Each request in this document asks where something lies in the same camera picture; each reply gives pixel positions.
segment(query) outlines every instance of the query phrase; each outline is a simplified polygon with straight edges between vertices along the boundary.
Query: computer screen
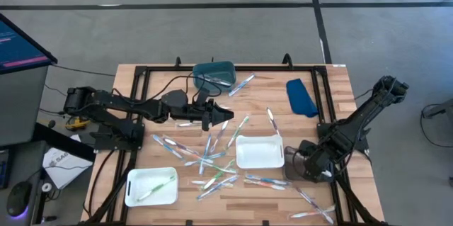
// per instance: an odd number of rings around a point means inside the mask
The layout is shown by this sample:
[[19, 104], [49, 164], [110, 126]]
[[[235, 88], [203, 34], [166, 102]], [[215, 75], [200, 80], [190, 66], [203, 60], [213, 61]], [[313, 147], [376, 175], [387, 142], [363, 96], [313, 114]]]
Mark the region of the computer screen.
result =
[[56, 59], [4, 16], [0, 16], [0, 74], [42, 67]]

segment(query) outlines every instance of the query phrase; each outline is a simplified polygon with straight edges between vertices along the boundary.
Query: white tray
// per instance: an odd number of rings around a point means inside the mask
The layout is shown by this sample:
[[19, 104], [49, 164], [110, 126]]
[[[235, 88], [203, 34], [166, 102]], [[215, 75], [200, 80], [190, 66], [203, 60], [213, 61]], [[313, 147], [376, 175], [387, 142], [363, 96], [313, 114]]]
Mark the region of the white tray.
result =
[[285, 164], [283, 140], [279, 135], [270, 137], [236, 138], [236, 163], [241, 169], [273, 169]]
[[[171, 176], [176, 179], [147, 198], [137, 201], [146, 192], [160, 183], [167, 182]], [[168, 205], [178, 199], [178, 173], [175, 168], [133, 169], [127, 175], [125, 203], [128, 207], [143, 205]]]

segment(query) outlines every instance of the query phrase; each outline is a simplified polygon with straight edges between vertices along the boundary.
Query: gray floor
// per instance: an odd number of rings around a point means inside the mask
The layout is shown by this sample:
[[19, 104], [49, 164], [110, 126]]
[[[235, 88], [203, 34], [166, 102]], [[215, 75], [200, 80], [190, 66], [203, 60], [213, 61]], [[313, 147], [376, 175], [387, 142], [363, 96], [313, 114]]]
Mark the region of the gray floor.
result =
[[[0, 0], [2, 5], [155, 4], [311, 0]], [[320, 0], [438, 2], [444, 0]], [[115, 73], [120, 63], [216, 60], [322, 63], [313, 9], [3, 11], [65, 67]], [[373, 170], [386, 220], [395, 225], [451, 225], [453, 149], [421, 134], [421, 108], [453, 97], [453, 8], [322, 9], [333, 63], [348, 66], [356, 95], [385, 74], [411, 85], [406, 100], [372, 124]], [[113, 79], [50, 68], [47, 84], [109, 89]], [[64, 97], [46, 90], [42, 107], [59, 110]], [[41, 119], [50, 119], [40, 115]], [[436, 142], [453, 145], [440, 115], [424, 122]], [[90, 172], [69, 185], [46, 213], [78, 222]]]

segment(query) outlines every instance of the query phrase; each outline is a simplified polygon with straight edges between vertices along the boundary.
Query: white paper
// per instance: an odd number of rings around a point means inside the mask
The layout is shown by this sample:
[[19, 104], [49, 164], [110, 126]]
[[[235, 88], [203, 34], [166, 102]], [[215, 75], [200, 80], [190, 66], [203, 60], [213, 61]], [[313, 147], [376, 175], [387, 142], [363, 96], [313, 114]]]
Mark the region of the white paper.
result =
[[[79, 135], [72, 135], [71, 139], [79, 141]], [[45, 171], [49, 175], [49, 177], [54, 182], [55, 186], [58, 189], [63, 189], [69, 183], [72, 182], [79, 174], [81, 174], [85, 169], [91, 166], [93, 163], [89, 162], [85, 159], [81, 159], [75, 157], [67, 152], [63, 152], [62, 150], [58, 150], [55, 148], [49, 149], [48, 152], [45, 153], [44, 159], [42, 161], [42, 167], [45, 168]], [[60, 169], [60, 168], [48, 168], [49, 166], [62, 166], [64, 168], [72, 168], [75, 166], [80, 166], [84, 169], [75, 168], [75, 169]]]

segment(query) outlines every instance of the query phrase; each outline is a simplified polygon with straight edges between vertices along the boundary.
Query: computer mouse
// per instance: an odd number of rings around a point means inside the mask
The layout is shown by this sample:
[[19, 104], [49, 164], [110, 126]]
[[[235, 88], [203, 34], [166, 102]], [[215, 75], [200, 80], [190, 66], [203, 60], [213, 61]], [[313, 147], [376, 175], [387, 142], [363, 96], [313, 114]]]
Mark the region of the computer mouse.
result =
[[6, 212], [10, 216], [18, 216], [25, 211], [30, 200], [31, 187], [31, 183], [22, 181], [11, 189], [6, 201]]

